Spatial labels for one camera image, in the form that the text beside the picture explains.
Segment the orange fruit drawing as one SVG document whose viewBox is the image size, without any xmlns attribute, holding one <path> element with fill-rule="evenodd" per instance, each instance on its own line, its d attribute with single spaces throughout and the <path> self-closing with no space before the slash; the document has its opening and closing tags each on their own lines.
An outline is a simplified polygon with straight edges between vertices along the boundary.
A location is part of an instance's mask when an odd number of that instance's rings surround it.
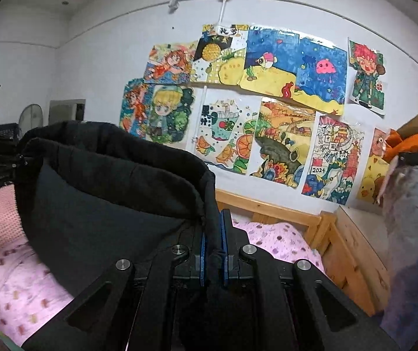
<svg viewBox="0 0 418 351">
<path fill-rule="evenodd" d="M 245 174 L 260 103 L 259 97 L 206 97 L 196 130 L 194 154 L 209 165 Z"/>
</svg>

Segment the orange plush toy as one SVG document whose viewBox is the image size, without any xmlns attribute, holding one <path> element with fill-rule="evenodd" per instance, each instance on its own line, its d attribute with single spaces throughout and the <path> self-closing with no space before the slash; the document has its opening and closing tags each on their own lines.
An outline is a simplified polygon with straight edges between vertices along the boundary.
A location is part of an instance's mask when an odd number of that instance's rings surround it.
<svg viewBox="0 0 418 351">
<path fill-rule="evenodd" d="M 398 130 L 391 129 L 385 142 L 383 160 L 387 163 L 400 153 L 418 153 L 418 114 Z"/>
</svg>

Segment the black padded jacket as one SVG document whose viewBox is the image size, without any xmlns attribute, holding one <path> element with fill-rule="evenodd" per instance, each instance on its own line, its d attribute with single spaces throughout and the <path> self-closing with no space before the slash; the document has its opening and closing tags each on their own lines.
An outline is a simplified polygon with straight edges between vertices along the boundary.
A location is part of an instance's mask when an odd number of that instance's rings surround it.
<svg viewBox="0 0 418 351">
<path fill-rule="evenodd" d="M 25 134 L 15 200 L 43 264 L 78 295 L 121 258 L 152 259 L 197 230 L 204 282 L 220 281 L 224 251 L 215 176 L 196 156 L 114 124 L 68 121 Z"/>
</svg>

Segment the wooden bed frame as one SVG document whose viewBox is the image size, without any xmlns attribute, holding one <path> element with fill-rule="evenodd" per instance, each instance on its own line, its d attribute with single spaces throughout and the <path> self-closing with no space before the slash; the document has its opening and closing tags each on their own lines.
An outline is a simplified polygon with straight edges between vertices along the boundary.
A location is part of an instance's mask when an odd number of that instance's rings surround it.
<svg viewBox="0 0 418 351">
<path fill-rule="evenodd" d="M 391 284 L 385 266 L 386 230 L 380 216 L 365 215 L 378 236 L 374 241 L 343 208 L 315 216 L 221 189 L 216 191 L 216 200 L 219 208 L 234 210 L 229 218 L 248 236 L 250 245 L 281 261 L 308 260 L 370 315 L 387 305 Z"/>
</svg>

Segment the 2024 dragon drawing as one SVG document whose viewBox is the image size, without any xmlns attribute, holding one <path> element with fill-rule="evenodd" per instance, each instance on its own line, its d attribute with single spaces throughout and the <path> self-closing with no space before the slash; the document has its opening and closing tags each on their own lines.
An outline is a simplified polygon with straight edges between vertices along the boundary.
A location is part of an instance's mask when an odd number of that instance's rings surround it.
<svg viewBox="0 0 418 351">
<path fill-rule="evenodd" d="M 346 204 L 356 179 L 364 138 L 358 127 L 320 116 L 302 194 Z"/>
</svg>

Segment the pink fruit print quilt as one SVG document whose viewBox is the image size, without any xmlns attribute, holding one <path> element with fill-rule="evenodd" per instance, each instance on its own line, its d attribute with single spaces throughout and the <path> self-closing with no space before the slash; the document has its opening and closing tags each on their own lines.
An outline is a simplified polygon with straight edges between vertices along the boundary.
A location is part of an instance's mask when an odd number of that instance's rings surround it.
<svg viewBox="0 0 418 351">
<path fill-rule="evenodd" d="M 278 260 L 293 263 L 307 259 L 324 268 L 320 253 L 291 223 L 234 219 L 233 225 L 247 233 L 251 244 Z M 28 245 L 20 221 L 0 220 L 0 332 L 22 345 L 72 299 Z"/>
</svg>

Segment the grey blue bagged bedding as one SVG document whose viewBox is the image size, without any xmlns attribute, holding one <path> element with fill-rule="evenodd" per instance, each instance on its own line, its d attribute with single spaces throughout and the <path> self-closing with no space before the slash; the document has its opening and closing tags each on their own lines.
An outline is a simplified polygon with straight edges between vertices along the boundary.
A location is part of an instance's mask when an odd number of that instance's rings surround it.
<svg viewBox="0 0 418 351">
<path fill-rule="evenodd" d="M 391 292 L 381 327 L 401 350 L 418 348 L 418 153 L 391 161 L 382 194 Z"/>
</svg>

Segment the blond boy cartoon drawing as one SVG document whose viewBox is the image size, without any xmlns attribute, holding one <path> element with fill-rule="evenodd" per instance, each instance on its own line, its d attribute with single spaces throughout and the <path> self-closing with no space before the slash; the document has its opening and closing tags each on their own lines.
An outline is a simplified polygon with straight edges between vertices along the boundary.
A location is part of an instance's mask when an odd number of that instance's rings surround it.
<svg viewBox="0 0 418 351">
<path fill-rule="evenodd" d="M 146 126 L 147 140 L 185 149 L 194 101 L 194 90 L 189 86 L 156 85 Z"/>
</svg>

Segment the blue sea jellyfish drawing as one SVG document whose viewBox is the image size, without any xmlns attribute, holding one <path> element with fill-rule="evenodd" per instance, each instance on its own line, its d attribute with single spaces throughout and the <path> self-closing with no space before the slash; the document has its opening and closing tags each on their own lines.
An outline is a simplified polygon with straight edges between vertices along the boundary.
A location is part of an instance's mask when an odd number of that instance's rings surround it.
<svg viewBox="0 0 418 351">
<path fill-rule="evenodd" d="M 304 32 L 249 27 L 238 86 L 322 113 L 345 110 L 347 51 Z"/>
</svg>

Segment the yellow chick bear drawing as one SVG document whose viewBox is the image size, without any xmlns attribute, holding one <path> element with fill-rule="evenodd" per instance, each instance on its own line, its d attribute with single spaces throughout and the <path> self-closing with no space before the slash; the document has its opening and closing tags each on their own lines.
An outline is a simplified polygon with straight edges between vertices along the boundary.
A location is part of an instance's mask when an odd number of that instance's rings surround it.
<svg viewBox="0 0 418 351">
<path fill-rule="evenodd" d="M 384 160 L 385 152 L 386 132 L 375 128 L 365 172 L 356 195 L 357 199 L 377 204 L 379 190 L 389 169 L 389 163 Z"/>
</svg>

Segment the pineapple yellow drawing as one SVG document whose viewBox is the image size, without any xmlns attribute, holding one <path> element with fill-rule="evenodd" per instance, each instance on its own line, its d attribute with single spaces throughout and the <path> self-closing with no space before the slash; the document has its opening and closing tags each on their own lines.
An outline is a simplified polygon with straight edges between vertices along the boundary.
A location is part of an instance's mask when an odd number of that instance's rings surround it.
<svg viewBox="0 0 418 351">
<path fill-rule="evenodd" d="M 248 33 L 247 24 L 204 25 L 190 81 L 237 86 L 243 75 Z"/>
</svg>

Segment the red haired boy drawing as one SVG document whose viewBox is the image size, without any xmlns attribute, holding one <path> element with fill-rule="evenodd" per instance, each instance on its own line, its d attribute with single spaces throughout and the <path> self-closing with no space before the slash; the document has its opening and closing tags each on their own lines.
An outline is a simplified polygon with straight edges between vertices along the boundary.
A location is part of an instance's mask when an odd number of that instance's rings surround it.
<svg viewBox="0 0 418 351">
<path fill-rule="evenodd" d="M 379 116 L 385 116 L 385 85 L 381 80 L 386 74 L 384 55 L 366 44 L 349 40 L 348 62 L 356 72 L 351 101 Z"/>
</svg>

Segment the red haired girl drawing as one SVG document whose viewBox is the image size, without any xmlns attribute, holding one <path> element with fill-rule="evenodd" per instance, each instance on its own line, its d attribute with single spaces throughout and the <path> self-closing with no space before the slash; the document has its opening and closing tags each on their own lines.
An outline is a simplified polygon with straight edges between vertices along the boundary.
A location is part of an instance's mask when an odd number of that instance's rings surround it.
<svg viewBox="0 0 418 351">
<path fill-rule="evenodd" d="M 146 137 L 153 86 L 142 78 L 129 81 L 123 92 L 119 126 L 127 133 Z"/>
</svg>

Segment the white standing fan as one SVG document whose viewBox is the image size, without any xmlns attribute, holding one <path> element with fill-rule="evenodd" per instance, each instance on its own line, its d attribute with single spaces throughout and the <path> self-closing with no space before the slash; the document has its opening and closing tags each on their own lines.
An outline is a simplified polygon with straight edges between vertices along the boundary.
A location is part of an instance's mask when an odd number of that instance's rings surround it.
<svg viewBox="0 0 418 351">
<path fill-rule="evenodd" d="M 43 109 L 38 104 L 30 104 L 23 109 L 19 121 L 20 137 L 34 128 L 43 127 Z"/>
</svg>

